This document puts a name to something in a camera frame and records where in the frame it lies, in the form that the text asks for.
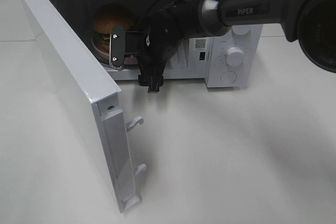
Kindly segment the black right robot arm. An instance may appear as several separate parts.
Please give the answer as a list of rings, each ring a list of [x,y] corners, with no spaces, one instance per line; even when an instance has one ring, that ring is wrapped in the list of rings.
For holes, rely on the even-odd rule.
[[[335,0],[175,0],[148,10],[136,58],[139,85],[156,93],[166,62],[186,38],[218,37],[235,25],[280,24],[316,66],[335,72]]]

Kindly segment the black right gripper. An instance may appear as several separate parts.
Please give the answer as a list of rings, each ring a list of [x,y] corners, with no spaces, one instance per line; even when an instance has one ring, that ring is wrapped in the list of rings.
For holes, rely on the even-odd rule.
[[[177,52],[182,39],[183,34],[173,28],[126,32],[125,51],[137,58],[142,73],[138,75],[138,83],[148,87],[148,93],[160,91],[165,65]]]

